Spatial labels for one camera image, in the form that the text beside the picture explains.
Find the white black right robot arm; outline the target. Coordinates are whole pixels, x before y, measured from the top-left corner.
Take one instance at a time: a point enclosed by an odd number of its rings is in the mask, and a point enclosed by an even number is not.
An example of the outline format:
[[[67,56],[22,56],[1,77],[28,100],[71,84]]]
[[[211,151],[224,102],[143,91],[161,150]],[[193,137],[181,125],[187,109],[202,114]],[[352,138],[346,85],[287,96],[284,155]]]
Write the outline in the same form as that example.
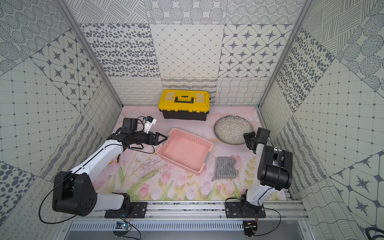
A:
[[[258,128],[257,132],[244,134],[249,150],[261,156],[257,179],[260,181],[252,189],[242,194],[239,205],[241,216],[252,218],[259,214],[263,202],[273,193],[288,189],[293,180],[293,153],[268,145],[270,132]]]

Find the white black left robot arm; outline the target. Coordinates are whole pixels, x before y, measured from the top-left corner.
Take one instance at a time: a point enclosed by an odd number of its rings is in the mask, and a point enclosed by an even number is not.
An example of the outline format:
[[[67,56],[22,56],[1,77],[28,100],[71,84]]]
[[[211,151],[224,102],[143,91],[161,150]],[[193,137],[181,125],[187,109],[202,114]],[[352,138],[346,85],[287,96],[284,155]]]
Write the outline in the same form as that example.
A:
[[[69,172],[58,173],[54,179],[53,210],[82,217],[98,211],[128,214],[131,208],[128,194],[98,194],[93,181],[125,150],[142,152],[144,145],[154,147],[166,141],[165,135],[150,131],[156,122],[151,116],[125,118],[122,127],[95,153]]]

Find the speckled grey ceramic plate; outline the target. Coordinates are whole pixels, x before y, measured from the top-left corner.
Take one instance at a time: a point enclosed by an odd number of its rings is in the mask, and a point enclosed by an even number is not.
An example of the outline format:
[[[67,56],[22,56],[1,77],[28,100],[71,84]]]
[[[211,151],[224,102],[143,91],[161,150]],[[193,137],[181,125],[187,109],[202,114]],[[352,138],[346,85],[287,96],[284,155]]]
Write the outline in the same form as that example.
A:
[[[234,146],[245,144],[244,134],[253,131],[253,126],[240,116],[224,116],[214,125],[215,136],[221,142]]]

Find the grey fluffy cloth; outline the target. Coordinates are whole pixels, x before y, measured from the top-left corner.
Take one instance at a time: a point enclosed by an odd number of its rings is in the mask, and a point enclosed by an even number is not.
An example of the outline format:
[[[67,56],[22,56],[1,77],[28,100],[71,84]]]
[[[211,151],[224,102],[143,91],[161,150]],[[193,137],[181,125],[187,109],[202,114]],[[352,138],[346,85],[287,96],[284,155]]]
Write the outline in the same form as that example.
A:
[[[215,180],[231,180],[238,176],[235,169],[236,160],[231,157],[217,157],[212,182]]]

